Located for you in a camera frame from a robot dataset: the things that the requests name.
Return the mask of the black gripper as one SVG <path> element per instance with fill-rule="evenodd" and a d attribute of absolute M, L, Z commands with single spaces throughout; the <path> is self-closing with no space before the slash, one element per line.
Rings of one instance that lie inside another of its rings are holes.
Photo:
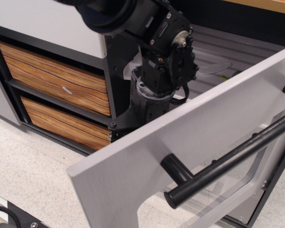
<path fill-rule="evenodd" d="M 113 143 L 122 138 L 123 133 L 134 131 L 169 111 L 170 100 L 175 91 L 157 94 L 142 81 L 141 69 L 132 71 L 130 105 L 109 125 L 109 139 Z"/>

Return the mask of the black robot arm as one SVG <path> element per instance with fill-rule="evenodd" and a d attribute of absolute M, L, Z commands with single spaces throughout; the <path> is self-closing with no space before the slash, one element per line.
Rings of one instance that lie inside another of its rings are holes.
<path fill-rule="evenodd" d="M 66 0 L 94 32 L 121 34 L 139 48 L 142 64 L 131 71 L 129 108 L 108 128 L 114 142 L 181 105 L 190 94 L 198 66 L 190 21 L 167 0 Z M 174 94 L 183 89 L 185 98 Z"/>

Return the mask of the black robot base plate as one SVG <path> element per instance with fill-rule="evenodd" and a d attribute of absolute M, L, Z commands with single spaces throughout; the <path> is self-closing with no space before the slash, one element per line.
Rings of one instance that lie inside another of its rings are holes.
<path fill-rule="evenodd" d="M 47 224 L 9 201 L 7 201 L 7 208 L 18 217 L 22 228 L 49 228 Z"/>

